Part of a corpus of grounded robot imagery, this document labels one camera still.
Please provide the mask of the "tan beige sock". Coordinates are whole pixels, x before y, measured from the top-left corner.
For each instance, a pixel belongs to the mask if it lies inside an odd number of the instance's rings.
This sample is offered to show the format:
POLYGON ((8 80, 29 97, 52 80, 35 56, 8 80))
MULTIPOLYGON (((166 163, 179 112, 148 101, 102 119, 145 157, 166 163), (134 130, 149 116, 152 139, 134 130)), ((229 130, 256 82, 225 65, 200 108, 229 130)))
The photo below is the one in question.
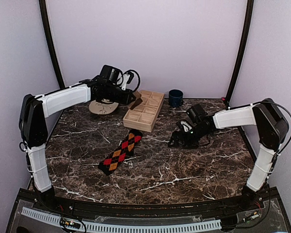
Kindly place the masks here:
POLYGON ((133 101, 132 103, 130 103, 128 105, 128 109, 133 110, 135 107, 140 105, 142 102, 143 102, 143 100, 141 98, 137 98, 135 101, 133 101))

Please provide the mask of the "wooden compartment tray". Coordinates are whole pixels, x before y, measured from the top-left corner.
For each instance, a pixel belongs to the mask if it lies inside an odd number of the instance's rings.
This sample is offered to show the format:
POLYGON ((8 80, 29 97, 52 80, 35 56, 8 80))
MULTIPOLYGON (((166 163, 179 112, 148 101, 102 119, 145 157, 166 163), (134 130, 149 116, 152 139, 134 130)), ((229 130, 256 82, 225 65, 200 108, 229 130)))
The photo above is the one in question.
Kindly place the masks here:
POLYGON ((161 110, 164 93, 141 90, 141 104, 129 109, 123 118, 124 127, 152 132, 161 110))

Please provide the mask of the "argyle patterned sock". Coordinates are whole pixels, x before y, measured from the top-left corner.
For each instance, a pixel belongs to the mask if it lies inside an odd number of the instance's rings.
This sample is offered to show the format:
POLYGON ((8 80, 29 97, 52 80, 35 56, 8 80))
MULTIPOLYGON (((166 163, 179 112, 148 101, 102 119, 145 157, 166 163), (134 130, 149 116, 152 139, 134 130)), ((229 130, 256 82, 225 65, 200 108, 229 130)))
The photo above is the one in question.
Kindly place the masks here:
POLYGON ((143 134, 141 131, 131 129, 119 146, 98 164, 98 169, 106 176, 114 173, 126 159, 134 156, 134 149, 141 141, 142 137, 143 134))

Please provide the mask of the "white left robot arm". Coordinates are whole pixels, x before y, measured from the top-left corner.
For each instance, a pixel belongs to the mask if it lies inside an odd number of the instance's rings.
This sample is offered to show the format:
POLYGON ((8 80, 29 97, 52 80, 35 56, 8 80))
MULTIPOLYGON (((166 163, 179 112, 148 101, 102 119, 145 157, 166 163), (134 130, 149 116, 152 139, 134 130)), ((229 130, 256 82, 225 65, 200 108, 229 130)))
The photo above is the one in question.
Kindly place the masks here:
POLYGON ((66 108, 91 101, 129 105, 136 100, 134 93, 137 88, 131 90, 127 86, 138 76, 132 69, 122 72, 118 68, 104 65, 100 74, 92 79, 47 94, 27 94, 23 98, 19 129, 29 159, 29 172, 38 191, 44 193, 52 189, 45 156, 48 138, 46 118, 66 108))

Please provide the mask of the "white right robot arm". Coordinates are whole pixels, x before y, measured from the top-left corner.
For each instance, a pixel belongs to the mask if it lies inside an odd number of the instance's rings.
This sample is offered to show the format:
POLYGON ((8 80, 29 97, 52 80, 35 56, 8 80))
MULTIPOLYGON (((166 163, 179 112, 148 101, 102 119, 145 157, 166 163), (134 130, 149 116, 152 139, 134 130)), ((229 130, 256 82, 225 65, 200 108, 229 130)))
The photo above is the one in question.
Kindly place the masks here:
POLYGON ((278 157, 291 141, 291 138, 287 137, 288 131, 291 131, 291 123, 288 123, 282 114, 285 110, 286 108, 271 98, 228 108, 212 115, 207 114, 200 104, 196 104, 186 112, 190 121, 177 122, 178 130, 172 133, 168 147, 195 149, 199 147, 202 137, 214 131, 256 126, 259 134, 259 154, 244 190, 258 192, 272 174, 278 157))

